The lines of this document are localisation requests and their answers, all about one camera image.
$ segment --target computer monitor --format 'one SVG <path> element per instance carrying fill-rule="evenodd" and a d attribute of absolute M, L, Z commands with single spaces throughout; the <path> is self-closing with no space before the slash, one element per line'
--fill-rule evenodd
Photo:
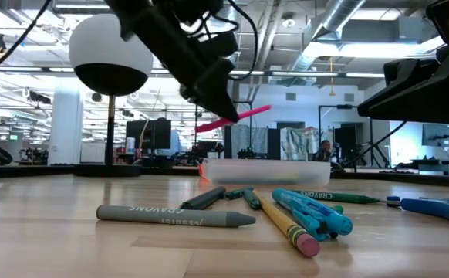
<path fill-rule="evenodd" d="M 449 135 L 448 124 L 423 124 L 422 130 L 423 146 L 449 147 L 449 138 L 434 140 L 436 136 Z"/>
<path fill-rule="evenodd" d="M 127 122 L 126 139 L 128 137 L 135 138 L 135 148 L 139 147 L 139 139 L 145 120 L 132 120 Z M 150 120 L 144 131 L 142 148 L 147 150 L 154 147 L 155 149 L 171 148 L 171 120 Z"/>

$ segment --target desk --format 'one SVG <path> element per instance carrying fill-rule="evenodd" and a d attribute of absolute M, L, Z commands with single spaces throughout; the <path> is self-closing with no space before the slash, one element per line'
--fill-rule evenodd
<path fill-rule="evenodd" d="M 175 208 L 212 188 L 198 177 L 162 175 L 2 178 L 0 277 L 449 278 L 449 221 L 385 205 L 344 204 L 352 234 L 321 243 L 314 259 L 302 257 L 263 212 L 242 199 L 209 208 L 257 218 L 239 229 L 96 220 L 100 204 Z M 272 200 L 274 186 L 256 188 Z M 388 181 L 332 180 L 309 189 L 449 198 L 449 188 Z"/>

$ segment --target dark green crayon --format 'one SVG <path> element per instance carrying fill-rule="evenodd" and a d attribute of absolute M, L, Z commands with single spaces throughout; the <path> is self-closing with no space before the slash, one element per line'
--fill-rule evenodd
<path fill-rule="evenodd" d="M 253 190 L 254 188 L 252 186 L 248 186 L 246 188 L 240 188 L 236 189 L 230 192 L 226 192 L 224 194 L 225 198 L 228 200 L 235 200 L 236 198 L 240 198 L 243 196 L 245 190 Z"/>
<path fill-rule="evenodd" d="M 304 196 L 320 201 L 346 202 L 352 204 L 373 204 L 380 202 L 377 198 L 371 198 L 364 195 L 331 193 L 331 192 L 312 192 L 307 190 L 292 190 Z"/>
<path fill-rule="evenodd" d="M 245 198 L 245 201 L 247 201 L 247 204 L 252 209 L 260 209 L 261 202 L 258 200 L 257 196 L 255 196 L 255 193 L 252 190 L 253 189 L 247 189 L 244 191 L 243 196 Z"/>

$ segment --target ceiling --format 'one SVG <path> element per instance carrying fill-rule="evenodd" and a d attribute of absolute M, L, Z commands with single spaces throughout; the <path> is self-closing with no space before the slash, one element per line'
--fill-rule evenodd
<path fill-rule="evenodd" d="M 321 15 L 325 11 L 326 0 L 318 1 L 286 1 L 285 12 L 291 12 L 295 25 L 285 27 L 279 24 L 275 30 L 265 57 L 264 68 L 280 66 L 287 69 L 304 52 L 305 45 L 302 34 L 310 19 Z M 80 0 L 58 0 L 63 4 L 79 4 Z M 96 4 L 97 1 L 85 1 L 85 3 Z M 272 23 L 275 20 L 278 0 L 272 9 L 272 16 L 269 22 L 263 22 L 267 0 L 241 0 L 237 1 L 247 12 L 257 25 L 269 24 L 268 33 L 272 32 Z M 364 6 L 355 13 L 352 19 L 362 20 L 387 20 L 392 21 L 402 14 L 420 16 L 421 9 L 428 3 L 428 0 L 367 0 Z M 22 34 L 37 13 L 37 8 L 23 8 L 19 10 L 0 10 L 0 33 L 4 34 L 4 41 L 9 48 L 13 42 Z M 69 37 L 75 27 L 84 19 L 90 17 L 89 14 L 60 14 L 47 11 L 38 21 L 37 26 L 29 33 L 27 39 L 16 51 L 3 63 L 3 66 L 69 66 L 68 43 Z M 252 65 L 254 52 L 254 36 L 252 28 L 246 20 L 239 14 L 236 20 L 241 24 L 236 32 L 236 39 L 239 44 L 239 52 L 235 66 L 240 70 L 248 70 Z M 222 25 L 210 23 L 210 29 L 220 29 Z M 162 68 L 160 62 L 154 57 L 154 69 Z M 345 57 L 334 56 L 332 59 L 315 59 L 310 70 L 335 71 L 350 73 L 382 73 L 382 65 L 391 59 L 374 59 L 369 57 Z M 24 130 L 21 126 L 31 127 L 35 124 L 41 127 L 37 135 L 31 134 L 27 139 L 34 142 L 47 141 L 49 139 L 49 122 L 51 121 L 51 105 L 34 103 L 28 100 L 28 92 L 40 93 L 51 100 L 54 100 L 54 90 L 56 84 L 64 75 L 61 73 L 0 73 L 0 130 L 6 133 L 10 130 Z M 378 82 L 380 79 L 336 79 L 336 85 L 354 85 L 360 90 Z M 331 78 L 317 78 L 310 85 L 325 86 L 331 84 Z M 195 106 L 183 100 L 179 95 L 179 85 L 175 79 L 169 77 L 151 77 L 147 83 L 137 93 L 128 97 L 117 99 L 116 107 L 130 110 L 134 117 L 125 117 L 121 111 L 116 114 L 118 127 L 116 129 L 117 141 L 121 142 L 124 137 L 124 123 L 134 119 L 157 119 L 167 117 L 174 121 L 175 128 L 181 131 L 184 144 L 190 146 L 194 139 L 194 110 Z M 107 98 L 101 102 L 94 102 L 91 99 L 93 92 L 85 87 L 82 91 L 86 94 L 86 108 L 84 113 L 84 140 L 102 140 L 106 136 L 107 122 Z M 203 113 L 198 124 L 204 124 L 215 119 L 211 113 Z M 221 132 L 214 131 L 206 134 L 199 134 L 198 140 L 221 139 Z"/>

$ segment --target pencil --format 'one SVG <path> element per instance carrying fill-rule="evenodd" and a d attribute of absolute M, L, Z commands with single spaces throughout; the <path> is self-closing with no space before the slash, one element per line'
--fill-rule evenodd
<path fill-rule="evenodd" d="M 258 192 L 256 192 L 255 195 L 261 202 L 261 207 L 265 214 L 269 216 L 300 252 L 309 257 L 317 255 L 320 250 L 320 245 L 316 239 L 311 237 L 304 228 L 293 222 L 293 220 L 282 213 L 273 204 L 266 201 Z"/>

